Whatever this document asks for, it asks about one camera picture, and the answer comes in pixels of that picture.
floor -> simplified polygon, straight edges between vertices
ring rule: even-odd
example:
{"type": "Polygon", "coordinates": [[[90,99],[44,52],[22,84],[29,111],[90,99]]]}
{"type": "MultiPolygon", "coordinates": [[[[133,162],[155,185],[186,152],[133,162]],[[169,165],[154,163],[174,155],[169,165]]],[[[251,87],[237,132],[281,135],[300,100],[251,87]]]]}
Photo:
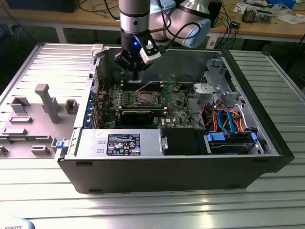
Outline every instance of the floor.
{"type": "MultiPolygon", "coordinates": [[[[24,27],[38,42],[59,42],[56,31],[53,28],[43,27],[24,27]]],[[[21,27],[14,26],[14,35],[9,37],[2,33],[0,29],[0,91],[2,92],[6,84],[11,80],[17,70],[25,61],[26,57],[34,47],[33,41],[27,36],[21,27]]],[[[120,33],[118,31],[97,31],[80,29],[65,29],[67,39],[70,43],[105,43],[116,44],[119,40],[120,33]]],[[[207,38],[200,45],[204,48],[207,38]]],[[[268,51],[283,69],[286,68],[287,61],[294,56],[294,44],[287,42],[270,42],[250,41],[237,39],[234,44],[228,45],[227,49],[235,50],[251,50],[251,51],[268,51]]],[[[303,89],[305,81],[300,77],[305,75],[304,72],[305,55],[297,57],[296,63],[288,72],[293,81],[303,89]]]]}

computer case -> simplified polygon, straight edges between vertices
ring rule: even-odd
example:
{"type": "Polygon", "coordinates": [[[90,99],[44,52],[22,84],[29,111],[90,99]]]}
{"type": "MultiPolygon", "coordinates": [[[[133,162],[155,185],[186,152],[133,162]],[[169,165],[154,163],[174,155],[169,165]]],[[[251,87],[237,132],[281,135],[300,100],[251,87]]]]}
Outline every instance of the computer case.
{"type": "Polygon", "coordinates": [[[50,10],[73,13],[80,0],[7,0],[11,9],[50,10]]]}
{"type": "Polygon", "coordinates": [[[221,0],[210,0],[208,9],[210,12],[211,28],[214,28],[216,26],[221,6],[222,6],[221,0]]]}

wooden workbench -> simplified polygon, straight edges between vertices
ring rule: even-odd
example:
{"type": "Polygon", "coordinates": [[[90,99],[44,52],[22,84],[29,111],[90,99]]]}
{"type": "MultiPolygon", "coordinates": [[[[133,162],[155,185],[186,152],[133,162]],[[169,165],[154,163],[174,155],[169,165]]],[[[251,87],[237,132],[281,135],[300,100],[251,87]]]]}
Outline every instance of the wooden workbench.
{"type": "MultiPolygon", "coordinates": [[[[98,4],[100,1],[93,0],[93,3],[98,4]]],[[[238,38],[267,40],[267,41],[287,41],[298,42],[305,33],[305,23],[291,25],[278,18],[273,18],[270,24],[255,22],[253,24],[243,23],[240,13],[234,13],[234,4],[240,0],[224,0],[224,7],[233,21],[241,24],[238,38]]],[[[109,7],[118,5],[117,0],[114,0],[109,7]]],[[[90,1],[82,4],[82,7],[91,10],[90,1]]],[[[86,12],[79,7],[74,13],[63,13],[53,11],[38,11],[38,10],[11,10],[6,5],[6,9],[11,15],[21,24],[37,25],[54,27],[57,31],[60,42],[66,42],[63,28],[78,28],[78,29],[96,29],[96,30],[119,30],[119,23],[113,20],[105,11],[102,15],[97,15],[93,12],[86,12]]],[[[119,9],[111,9],[114,15],[119,15],[119,9]]],[[[305,6],[296,4],[294,10],[305,10],[305,6]]],[[[7,13],[0,8],[0,23],[9,24],[13,21],[7,13]]],[[[216,39],[225,33],[221,20],[218,20],[216,27],[211,28],[209,36],[216,39]]]]}

warning label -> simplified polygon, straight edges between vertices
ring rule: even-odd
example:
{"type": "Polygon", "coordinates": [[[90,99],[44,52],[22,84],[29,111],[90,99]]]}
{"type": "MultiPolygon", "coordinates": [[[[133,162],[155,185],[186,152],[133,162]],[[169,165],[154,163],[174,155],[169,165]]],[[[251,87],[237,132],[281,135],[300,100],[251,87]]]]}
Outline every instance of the warning label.
{"type": "Polygon", "coordinates": [[[139,156],[140,149],[138,134],[108,135],[107,155],[109,156],[139,156]]]}

motherboard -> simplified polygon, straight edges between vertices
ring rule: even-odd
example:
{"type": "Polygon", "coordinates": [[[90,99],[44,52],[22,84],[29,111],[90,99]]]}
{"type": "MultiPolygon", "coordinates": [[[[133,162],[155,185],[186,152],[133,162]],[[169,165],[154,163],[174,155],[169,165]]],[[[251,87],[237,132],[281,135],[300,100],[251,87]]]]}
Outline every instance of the motherboard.
{"type": "Polygon", "coordinates": [[[100,128],[192,128],[186,110],[189,88],[162,82],[144,86],[120,84],[100,91],[100,128]]]}

